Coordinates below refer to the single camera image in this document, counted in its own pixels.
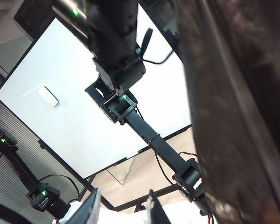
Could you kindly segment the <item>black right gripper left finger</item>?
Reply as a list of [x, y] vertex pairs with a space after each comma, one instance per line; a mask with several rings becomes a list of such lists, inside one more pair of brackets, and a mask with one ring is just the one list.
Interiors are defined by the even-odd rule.
[[66, 222], [67, 224], [97, 224], [101, 207], [101, 191], [95, 188], [86, 201]]

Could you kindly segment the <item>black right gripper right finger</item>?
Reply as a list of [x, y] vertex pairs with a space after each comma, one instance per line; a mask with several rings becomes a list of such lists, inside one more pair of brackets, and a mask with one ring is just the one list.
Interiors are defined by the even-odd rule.
[[147, 198], [147, 219], [146, 224], [171, 224], [168, 216], [162, 208], [155, 192], [153, 190], [149, 191]]

